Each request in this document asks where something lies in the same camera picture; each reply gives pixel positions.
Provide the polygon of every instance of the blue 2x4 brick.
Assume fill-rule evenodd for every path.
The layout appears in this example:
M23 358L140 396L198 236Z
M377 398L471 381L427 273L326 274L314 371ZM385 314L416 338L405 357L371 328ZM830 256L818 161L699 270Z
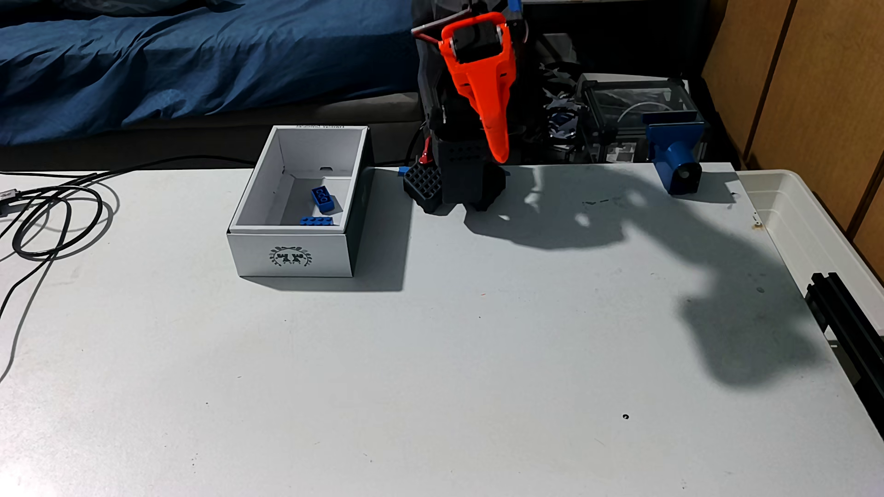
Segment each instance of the blue 2x4 brick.
M332 194L329 193L328 188L313 188L310 192L313 194L313 202L316 202L316 206L319 207L320 212L328 212L329 210L334 209L334 201L332 200Z
M301 218L301 226L334 226L332 218Z

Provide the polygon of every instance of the black wire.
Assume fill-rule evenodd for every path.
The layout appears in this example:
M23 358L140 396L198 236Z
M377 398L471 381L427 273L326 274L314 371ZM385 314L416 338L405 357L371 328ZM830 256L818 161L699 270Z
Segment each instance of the black wire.
M421 135L421 132L423 131L424 126L427 126L427 121L424 121L423 123L421 123L421 125L417 128L417 131L415 131L415 135L411 137L411 142L408 144L408 152L406 152L404 159L388 160L386 162L376 162L375 166L393 165L393 164L409 164L412 161L412 159L414 159L414 157L412 157L411 153L415 149L415 143L417 143L417 137Z
M0 171L0 174L5 174L6 176L39 176L41 178L82 178L82 175L78 174L48 174L42 172L7 172Z
M58 235L58 245L61 246L61 245L65 244L65 237L67 236L67 230L71 226L71 216L72 216L71 203L67 199L64 199L64 198L54 199L53 202L56 202L55 204L57 204L59 202L63 202L63 203L65 203L65 207L67 208L67 213L66 213L67 215L65 216L65 223L61 228L61 234ZM19 214L16 217L16 220L18 220L20 217L21 217L21 214ZM8 228L5 229L3 231L3 233L0 233L0 236L3 236L3 234L6 234L7 231L8 231ZM33 268L33 270L31 272L26 274L22 279L19 279L18 281L16 281L12 285L12 287L10 287L9 292L6 292L6 296L3 299L3 304L0 304L0 317L3 316L3 313L6 310L6 304L9 303L9 299L12 298L12 292L14 292L15 289L19 287L19 285L21 285L22 283L27 281L27 279L34 276L40 270L40 268L42 268L43 266L45 266L47 264L50 264L55 259L56 256L57 256L57 252L55 254L47 256L39 264L37 264L37 267ZM12 363L15 361L15 349L18 348L18 346L19 346L19 336L20 335L21 335L21 326L19 323L19 326L16 327L15 335L13 335L13 337L12 337L12 347L10 348L10 352L9 352L9 361L6 363L6 367L4 368L3 374L0 374L0 383L2 383L4 379L6 379L6 375L8 375L9 371L12 369Z
M239 164L248 164L255 165L254 162L238 159L236 157L225 157L225 156L208 156L208 155L192 155L192 156L179 156L179 157L169 157L165 159L159 159L152 162L147 162L144 164L132 165L124 168L117 169L115 171L106 171L106 172L92 172L90 174L83 174L80 176L76 175L64 175L64 174L43 174L37 172L0 172L0 174L6 175L15 175L15 176L42 176L47 178L66 178L70 179L69 181L62 183L60 185L54 187L39 187L33 188L30 190L25 190L22 192L18 192L15 196L11 198L4 199L0 201L0 208L4 206L12 206L17 203L25 203L25 205L21 208L19 214L13 219L13 221L5 227L5 229L0 233L0 238L3 238L10 229L19 222L22 216L25 215L26 212L29 212L25 219L21 222L19 227L12 235L12 250L18 254L19 256L24 257L25 259L40 261L39 264L32 271L26 274L22 279L16 281L12 287L10 287L9 291L6 293L6 296L3 300L3 304L0 304L0 318L3 317L4 311L6 310L6 304L9 303L9 300L12 297L12 292L15 291L22 283L27 281L29 278L34 276L42 267L47 264L51 264L56 258L58 258L59 254L65 250L69 249L73 245L76 245L78 242L82 241L86 238L96 226L100 222L102 212L104 211L104 203L102 201L102 197L96 192L93 188L88 187L87 185L91 185L100 180L109 178L111 176L118 176L119 174L126 174L127 172L136 171L138 169L143 169L146 167L150 167L153 165L165 164L169 162L179 161L179 160L189 160L189 159L214 159L214 160L224 160L228 162L234 162ZM92 199L82 199L82 198L65 198L66 195L72 195L74 193L86 193L91 195ZM80 234L73 237L72 239L65 241L67 238L68 230L71 225L72 218L72 200L94 200L95 201L95 216L89 222L89 224L82 230ZM65 214L65 222L64 226L61 229L61 234L58 237L58 243L55 247L45 249L45 250L36 250L30 251L25 250L24 245L27 244L25 241L25 237L27 236L28 231L37 224L37 220L40 216L46 214L48 215L50 210L56 205L63 203L66 207ZM15 359L15 349L19 343L19 332L20 328L16 330L15 335L12 339L12 348L10 352L9 362L6 364L6 369L3 374L0 375L0 382L2 382L6 375L9 374L9 371L12 367L12 362Z

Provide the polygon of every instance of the blue bedsheet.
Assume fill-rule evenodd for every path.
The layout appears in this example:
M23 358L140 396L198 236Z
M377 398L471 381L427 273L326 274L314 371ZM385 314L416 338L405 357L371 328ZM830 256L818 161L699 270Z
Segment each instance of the blue bedsheet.
M416 90L410 0L233 1L0 28L0 145Z

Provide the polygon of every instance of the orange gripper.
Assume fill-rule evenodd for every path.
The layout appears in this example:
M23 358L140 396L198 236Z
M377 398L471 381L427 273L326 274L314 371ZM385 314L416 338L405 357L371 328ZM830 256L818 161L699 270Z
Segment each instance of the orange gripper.
M454 30L484 21L493 22L499 29L503 50L497 55L461 64L452 48ZM439 51L445 58L457 93L467 97L479 114L492 155L498 162L505 163L509 157L507 103L509 87L515 81L515 53L509 39L507 19L500 12L488 12L449 24L442 29Z

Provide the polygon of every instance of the open box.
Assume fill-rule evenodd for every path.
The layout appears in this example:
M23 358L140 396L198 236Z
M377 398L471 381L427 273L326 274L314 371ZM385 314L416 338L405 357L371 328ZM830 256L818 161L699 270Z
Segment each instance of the open box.
M373 170L367 126L274 126L227 230L240 276L353 276ZM311 190L328 188L320 212ZM300 226L331 217L333 226Z

